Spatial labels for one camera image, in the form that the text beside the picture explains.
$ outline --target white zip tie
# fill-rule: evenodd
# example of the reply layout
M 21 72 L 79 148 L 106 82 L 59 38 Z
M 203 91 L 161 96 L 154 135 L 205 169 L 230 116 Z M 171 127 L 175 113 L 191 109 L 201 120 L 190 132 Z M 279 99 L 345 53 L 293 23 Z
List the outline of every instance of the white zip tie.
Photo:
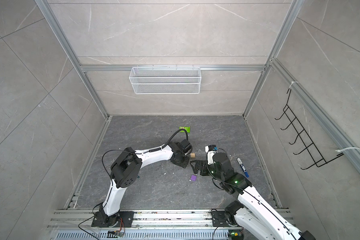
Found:
M 298 83 L 298 82 L 292 81 L 291 84 L 289 85 L 289 88 L 291 88 L 291 87 L 292 87 L 292 84 L 294 84 L 294 83 Z
M 360 150 L 360 148 L 358 148 L 358 147 L 346 147 L 346 148 L 338 149 L 338 150 L 335 150 L 335 151 L 336 152 L 342 152 L 342 151 L 345 151 L 345 150 L 348 150 L 348 149 L 358 149 L 358 150 Z

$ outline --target black wire rack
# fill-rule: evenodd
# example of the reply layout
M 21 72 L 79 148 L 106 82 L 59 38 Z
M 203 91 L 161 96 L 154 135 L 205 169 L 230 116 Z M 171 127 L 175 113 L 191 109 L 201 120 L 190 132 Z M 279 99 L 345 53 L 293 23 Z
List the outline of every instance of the black wire rack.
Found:
M 321 152 L 319 151 L 319 149 L 316 147 L 316 144 L 313 142 L 312 138 L 309 136 L 309 134 L 308 134 L 308 132 L 305 130 L 304 126 L 301 124 L 301 122 L 299 121 L 299 119 L 296 117 L 296 115 L 293 113 L 292 109 L 291 109 L 291 108 L 289 107 L 289 105 L 288 105 L 289 97 L 291 96 L 291 89 L 288 89 L 287 94 L 288 94 L 288 99 L 287 99 L 287 103 L 285 104 L 285 106 L 284 106 L 284 108 L 283 108 L 283 114 L 280 116 L 280 118 L 275 118 L 275 120 L 280 120 L 280 119 L 285 115 L 285 116 L 288 118 L 288 120 L 289 120 L 289 125 L 288 125 L 286 128 L 284 128 L 284 129 L 282 129 L 282 128 L 280 128 L 280 129 L 281 129 L 281 130 L 286 130 L 289 126 L 292 125 L 293 128 L 295 129 L 296 133 L 298 134 L 298 135 L 296 136 L 296 138 L 295 138 L 295 141 L 294 141 L 293 143 L 290 143 L 290 142 L 289 142 L 289 144 L 291 144 L 291 145 L 295 144 L 296 141 L 298 140 L 298 138 L 300 138 L 301 141 L 302 141 L 302 143 L 304 144 L 304 149 L 303 149 L 303 150 L 301 150 L 299 153 L 293 153 L 293 154 L 294 154 L 294 155 L 299 155 L 299 154 L 302 153 L 303 151 L 307 150 L 308 153 L 309 153 L 309 155 L 311 156 L 314 164 L 312 164 L 312 165 L 310 165 L 310 166 L 308 166 L 308 167 L 306 167 L 306 168 L 302 168 L 302 167 L 301 167 L 301 169 L 302 169 L 302 170 L 306 170 L 306 169 L 308 169 L 308 168 L 310 168 L 310 167 L 312 167 L 312 166 L 314 166 L 314 165 L 316 165 L 317 167 L 321 167 L 321 166 L 323 166 L 323 165 L 325 165 L 325 164 L 330 163 L 331 161 L 335 160 L 336 158 L 339 158 L 339 157 L 343 156 L 344 154 L 343 154 L 343 153 L 340 153 L 340 154 L 336 155 L 335 158 L 333 158 L 333 159 L 331 159 L 331 160 L 329 160 L 329 161 L 327 161 L 326 159 L 324 159 L 323 155 L 321 154 Z M 292 120 L 291 120 L 291 118 L 288 116 L 288 114 L 286 113 L 288 109 L 290 110 L 290 112 L 291 112 L 292 115 L 293 115 L 293 117 L 291 117 Z M 308 136 L 310 143 L 309 143 L 309 142 L 307 143 L 306 141 L 303 140 L 303 138 L 301 137 L 302 134 L 306 134 L 306 135 Z M 318 153 L 318 154 L 317 154 L 317 157 L 316 157 L 317 159 L 319 159 L 318 161 L 316 161 L 316 160 L 315 160 L 315 157 L 313 157 L 313 155 L 312 155 L 312 149 L 311 149 L 311 150 L 309 149 L 309 147 L 311 147 L 311 146 L 312 146 L 312 147 L 317 151 L 317 153 Z

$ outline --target black cable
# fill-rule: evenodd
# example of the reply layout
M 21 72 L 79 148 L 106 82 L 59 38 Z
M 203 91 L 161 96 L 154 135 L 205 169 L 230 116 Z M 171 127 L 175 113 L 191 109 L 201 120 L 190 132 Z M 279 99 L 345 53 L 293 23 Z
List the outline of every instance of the black cable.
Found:
M 211 176 L 213 177 L 211 171 L 209 170 L 209 167 L 206 166 L 206 168 L 208 169 L 209 173 L 210 173 Z M 289 231 L 289 228 L 287 228 L 287 226 L 284 225 L 283 221 L 281 221 L 271 210 L 269 210 L 269 208 L 266 207 L 266 205 L 264 205 L 262 202 L 260 202 L 260 200 L 258 200 L 255 196 L 253 196 L 252 194 L 250 194 L 250 193 L 247 192 L 246 190 L 244 190 L 244 189 L 242 189 L 242 188 L 239 188 L 239 187 L 237 187 L 237 186 L 235 186 L 235 185 L 233 185 L 233 184 L 229 184 L 229 183 L 227 183 L 227 182 L 223 182 L 223 183 L 224 183 L 224 184 L 231 185 L 231 186 L 234 186 L 235 188 L 238 188 L 238 189 L 242 190 L 243 192 L 246 192 L 247 194 L 249 194 L 249 195 L 250 195 L 251 197 L 253 197 L 256 201 L 258 201 L 261 205 L 263 205 L 263 207 L 265 207 L 270 213 L 272 213 L 272 215 L 273 215 L 277 220 L 279 220 L 279 222 L 284 226 L 284 228 Z
M 217 150 L 219 150 L 219 149 L 223 150 L 225 152 L 225 154 L 228 156 L 228 153 L 224 149 L 218 148 Z
M 218 228 L 218 227 L 216 227 L 215 230 L 213 231 L 212 240 L 213 240 L 213 235 L 215 235 L 215 232 L 216 232 L 217 228 Z
M 108 152 L 111 152 L 111 151 L 120 151 L 120 152 L 126 152 L 126 153 L 134 153 L 134 152 L 127 152 L 127 151 L 124 151 L 124 150 L 112 149 L 112 150 L 106 151 L 106 152 L 103 154 L 103 156 L 102 156 L 102 158 L 101 158 L 101 163 L 103 164 L 104 170 L 107 172 L 110 180 L 112 181 L 112 178 L 111 178 L 108 170 L 106 169 L 106 166 L 104 165 L 104 156 L 105 156 Z
M 219 187 L 218 185 L 216 185 L 216 183 L 215 183 L 214 179 L 216 179 L 216 178 L 212 177 L 212 182 L 213 182 L 213 185 L 215 185 L 218 189 L 224 190 L 224 189 L 222 189 L 221 187 Z
M 161 148 L 163 149 L 165 146 L 167 146 L 168 143 L 172 140 L 172 138 L 180 131 L 185 132 L 185 135 L 187 136 L 187 140 L 188 140 L 188 132 L 184 128 L 182 128 L 182 129 L 177 130 L 175 133 L 173 133 L 172 136 L 168 139 L 168 141 Z
M 80 227 L 80 224 L 82 224 L 82 223 L 84 223 L 84 222 L 88 221 L 89 219 L 93 218 L 94 216 L 95 216 L 95 215 L 93 215 L 92 217 L 88 218 L 87 220 L 82 221 L 82 222 L 81 222 L 81 223 L 79 223 L 77 226 L 78 226 L 81 230 L 83 230 L 84 232 L 86 232 L 86 233 L 88 233 L 89 235 L 91 235 L 92 237 L 96 238 L 97 240 L 100 240 L 100 239 L 99 239 L 98 237 L 96 237 L 95 235 L 93 235 L 93 234 L 91 234 L 91 233 L 87 232 L 86 230 L 84 230 L 84 229 L 82 229 L 82 228 Z
M 99 203 L 99 204 L 97 204 L 96 206 L 93 207 L 93 209 L 92 209 L 93 215 L 95 215 L 95 213 L 93 212 L 93 210 L 95 210 L 95 207 L 97 207 L 97 206 L 99 206 L 100 204 L 103 204 L 103 203 L 104 203 L 104 202 L 101 202 L 101 203 Z

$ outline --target ventilation grille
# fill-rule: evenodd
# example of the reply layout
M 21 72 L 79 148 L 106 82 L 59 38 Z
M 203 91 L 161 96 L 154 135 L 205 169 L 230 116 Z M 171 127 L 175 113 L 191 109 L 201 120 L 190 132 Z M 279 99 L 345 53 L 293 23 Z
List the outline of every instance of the ventilation grille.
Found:
M 135 67 L 129 75 L 136 94 L 199 93 L 198 67 Z
M 96 235 L 101 240 L 120 238 L 123 240 L 168 240 L 168 239 L 212 239 L 214 229 L 207 230 L 127 230 L 123 237 L 107 237 L 108 230 L 101 230 Z M 88 233 L 81 230 L 59 230 L 55 240 L 93 240 Z M 213 239 L 227 240 L 228 230 L 216 230 Z

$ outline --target green box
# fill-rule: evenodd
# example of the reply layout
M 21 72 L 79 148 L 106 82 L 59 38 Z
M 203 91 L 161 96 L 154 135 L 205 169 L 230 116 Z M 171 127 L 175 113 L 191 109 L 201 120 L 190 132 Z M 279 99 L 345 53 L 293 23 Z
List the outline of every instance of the green box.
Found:
M 179 127 L 179 129 L 185 129 L 187 132 L 191 131 L 191 127 Z

